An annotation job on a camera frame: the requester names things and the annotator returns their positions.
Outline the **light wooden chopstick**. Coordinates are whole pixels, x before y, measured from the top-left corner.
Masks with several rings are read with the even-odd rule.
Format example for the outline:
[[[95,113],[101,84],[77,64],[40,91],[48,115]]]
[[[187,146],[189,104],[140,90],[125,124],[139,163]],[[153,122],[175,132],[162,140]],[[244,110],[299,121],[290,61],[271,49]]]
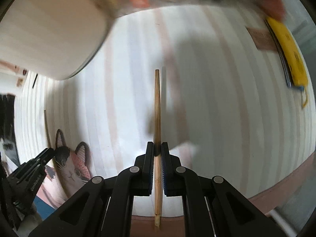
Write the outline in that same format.
[[[160,71],[156,69],[154,79],[154,211],[157,229],[161,225],[162,190]]]

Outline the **striped table mat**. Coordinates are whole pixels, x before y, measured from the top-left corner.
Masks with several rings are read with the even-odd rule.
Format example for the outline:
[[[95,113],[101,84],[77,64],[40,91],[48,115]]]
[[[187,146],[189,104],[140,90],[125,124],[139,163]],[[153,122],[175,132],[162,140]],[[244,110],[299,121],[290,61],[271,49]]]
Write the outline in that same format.
[[[184,5],[119,18],[90,63],[56,81],[29,73],[14,103],[21,162],[54,145],[88,145],[91,176],[133,165],[153,138],[154,72],[161,77],[162,141],[198,175],[220,175],[268,212],[307,178],[315,98],[285,83],[280,57],[259,50],[260,16],[241,6]]]

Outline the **yellow utility knife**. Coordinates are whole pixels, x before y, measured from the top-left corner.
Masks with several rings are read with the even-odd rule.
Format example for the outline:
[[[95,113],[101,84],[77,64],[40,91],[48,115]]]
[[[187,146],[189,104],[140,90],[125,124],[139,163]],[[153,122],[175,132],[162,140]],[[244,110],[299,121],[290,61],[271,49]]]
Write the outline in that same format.
[[[287,85],[301,92],[302,109],[304,109],[308,104],[308,75],[298,45],[291,32],[282,22],[267,17],[265,24],[280,55]]]

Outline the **beige utensil holder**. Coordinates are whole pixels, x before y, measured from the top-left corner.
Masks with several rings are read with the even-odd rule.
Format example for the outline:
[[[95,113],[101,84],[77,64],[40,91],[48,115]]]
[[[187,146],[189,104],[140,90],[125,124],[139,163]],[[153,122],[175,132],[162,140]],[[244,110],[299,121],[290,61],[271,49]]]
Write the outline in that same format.
[[[55,80],[80,72],[111,19],[92,0],[9,0],[1,15],[1,60]]]

